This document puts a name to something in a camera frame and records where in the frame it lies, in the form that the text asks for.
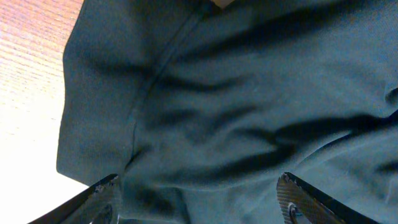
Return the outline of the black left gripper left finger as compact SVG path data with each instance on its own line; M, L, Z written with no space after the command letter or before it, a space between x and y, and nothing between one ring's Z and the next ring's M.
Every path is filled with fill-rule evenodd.
M29 224L118 224L119 176L111 174Z

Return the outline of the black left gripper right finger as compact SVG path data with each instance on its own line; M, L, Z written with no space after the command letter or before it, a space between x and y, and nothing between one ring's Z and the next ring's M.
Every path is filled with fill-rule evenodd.
M278 178L276 191L285 224L379 224L290 172Z

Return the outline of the black t-shirt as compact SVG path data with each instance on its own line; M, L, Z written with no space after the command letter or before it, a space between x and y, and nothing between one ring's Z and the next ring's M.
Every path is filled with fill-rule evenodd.
M57 171L125 223L281 223L291 172L397 222L397 2L86 0Z

